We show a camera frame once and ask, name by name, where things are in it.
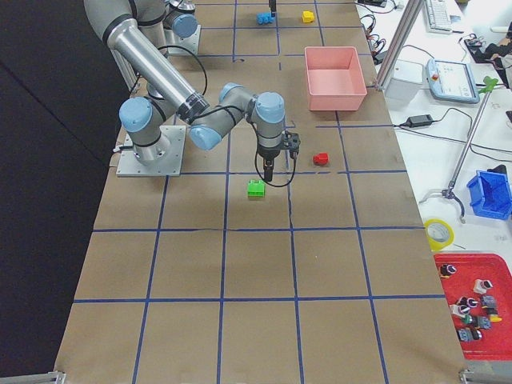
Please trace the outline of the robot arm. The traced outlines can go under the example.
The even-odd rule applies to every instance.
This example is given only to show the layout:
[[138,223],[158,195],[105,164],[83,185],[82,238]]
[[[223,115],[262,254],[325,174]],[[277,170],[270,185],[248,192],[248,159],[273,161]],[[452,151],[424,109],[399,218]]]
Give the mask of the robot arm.
[[274,160],[287,148],[280,94],[256,94],[227,83],[218,104],[210,106],[164,52],[163,23],[168,12],[162,1],[86,1],[84,7],[96,35],[147,81],[148,94],[127,99],[119,109],[132,142],[119,162],[132,163],[130,175],[176,174],[181,169],[185,135],[198,148],[211,150],[245,119],[256,131],[262,179],[271,182]]
[[[175,37],[189,38],[198,29],[198,20],[195,17],[196,6],[189,0],[166,0],[163,27],[170,30]],[[271,24],[277,16],[277,2],[268,1],[270,11],[259,13],[256,16],[258,25]]]

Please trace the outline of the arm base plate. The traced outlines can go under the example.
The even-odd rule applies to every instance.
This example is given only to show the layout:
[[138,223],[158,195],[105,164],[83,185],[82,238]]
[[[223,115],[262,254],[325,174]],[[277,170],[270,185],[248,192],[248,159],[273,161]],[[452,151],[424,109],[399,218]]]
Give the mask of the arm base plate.
[[123,145],[127,149],[120,152],[118,177],[178,177],[181,174],[186,127],[161,125],[160,131],[160,139],[148,147],[134,145],[125,134]]
[[166,44],[169,45],[168,55],[188,55],[189,51],[198,54],[201,27],[198,25],[196,31],[188,38],[179,37],[171,29],[164,29]]

